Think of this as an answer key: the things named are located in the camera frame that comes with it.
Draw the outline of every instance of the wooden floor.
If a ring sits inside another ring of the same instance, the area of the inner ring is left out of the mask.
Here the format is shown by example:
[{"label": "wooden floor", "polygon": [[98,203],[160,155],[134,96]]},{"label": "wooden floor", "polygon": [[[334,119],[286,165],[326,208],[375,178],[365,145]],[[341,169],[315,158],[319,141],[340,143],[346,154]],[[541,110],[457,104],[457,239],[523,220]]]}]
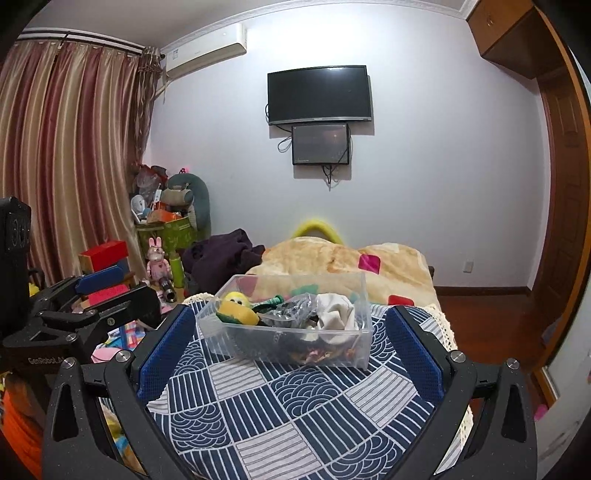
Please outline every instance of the wooden floor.
[{"label": "wooden floor", "polygon": [[[547,324],[526,295],[439,296],[439,303],[458,348],[473,361],[501,364],[516,358],[529,374],[544,352]],[[530,395],[535,410],[541,395],[533,383]]]}]

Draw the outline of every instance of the orange clothing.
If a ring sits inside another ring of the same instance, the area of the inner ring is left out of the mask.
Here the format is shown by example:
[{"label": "orange clothing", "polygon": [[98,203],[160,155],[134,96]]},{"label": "orange clothing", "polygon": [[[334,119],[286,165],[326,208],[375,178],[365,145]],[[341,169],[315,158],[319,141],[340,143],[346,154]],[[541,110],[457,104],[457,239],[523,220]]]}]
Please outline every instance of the orange clothing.
[{"label": "orange clothing", "polygon": [[43,431],[34,420],[21,414],[14,407],[9,392],[4,395],[4,428],[2,431],[21,462],[38,480],[41,480]]}]

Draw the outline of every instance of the curtain rod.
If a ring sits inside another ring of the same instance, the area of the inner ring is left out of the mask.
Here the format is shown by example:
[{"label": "curtain rod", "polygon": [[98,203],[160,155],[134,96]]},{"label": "curtain rod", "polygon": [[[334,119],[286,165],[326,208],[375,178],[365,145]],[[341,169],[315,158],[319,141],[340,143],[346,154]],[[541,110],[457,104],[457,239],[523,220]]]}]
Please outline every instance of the curtain rod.
[{"label": "curtain rod", "polygon": [[112,47],[123,50],[126,53],[139,55],[144,47],[136,43],[119,40],[118,38],[97,35],[90,32],[67,30],[64,28],[26,28],[18,36],[18,40],[66,40],[81,41],[97,46]]}]

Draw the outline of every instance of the metal screw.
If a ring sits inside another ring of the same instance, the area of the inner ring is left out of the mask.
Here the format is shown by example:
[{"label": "metal screw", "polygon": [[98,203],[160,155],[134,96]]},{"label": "metal screw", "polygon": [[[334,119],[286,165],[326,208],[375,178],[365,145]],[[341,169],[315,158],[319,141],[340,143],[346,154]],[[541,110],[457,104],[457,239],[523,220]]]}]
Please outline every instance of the metal screw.
[{"label": "metal screw", "polygon": [[127,360],[129,360],[130,356],[131,356],[131,352],[129,350],[121,350],[120,352],[117,352],[115,354],[115,360],[123,363],[123,362],[126,362]]},{"label": "metal screw", "polygon": [[514,358],[507,359],[507,366],[512,370],[517,370],[519,368],[519,362]]},{"label": "metal screw", "polygon": [[64,368],[72,368],[75,364],[76,359],[73,356],[69,356],[61,363],[62,367]]},{"label": "metal screw", "polygon": [[466,361],[466,354],[459,350],[452,350],[449,352],[449,356],[457,364],[462,364]]}]

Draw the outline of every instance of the beige blanket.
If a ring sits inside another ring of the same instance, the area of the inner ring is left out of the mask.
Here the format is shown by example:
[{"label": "beige blanket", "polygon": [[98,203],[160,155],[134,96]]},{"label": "beige blanket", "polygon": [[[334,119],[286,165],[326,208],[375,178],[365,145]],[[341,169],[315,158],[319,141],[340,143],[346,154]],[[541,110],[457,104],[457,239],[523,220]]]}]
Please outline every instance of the beige blanket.
[{"label": "beige blanket", "polygon": [[[359,269],[362,255],[370,255],[379,273]],[[371,245],[354,250],[327,240],[303,236],[282,242],[262,256],[262,264],[251,268],[249,274],[323,274],[365,271],[369,301],[388,304],[390,295],[411,299],[416,306],[435,304],[440,308],[427,261],[421,252],[399,244]]]}]

